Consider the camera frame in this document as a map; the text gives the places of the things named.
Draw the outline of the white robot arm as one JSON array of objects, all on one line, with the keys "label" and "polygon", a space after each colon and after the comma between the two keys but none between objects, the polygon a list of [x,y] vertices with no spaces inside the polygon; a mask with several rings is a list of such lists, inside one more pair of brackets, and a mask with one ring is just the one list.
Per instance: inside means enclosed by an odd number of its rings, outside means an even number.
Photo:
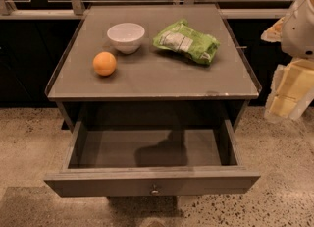
[{"label": "white robot arm", "polygon": [[314,0],[295,0],[261,39],[279,42],[292,57],[274,72],[264,116],[273,123],[297,120],[314,99]]}]

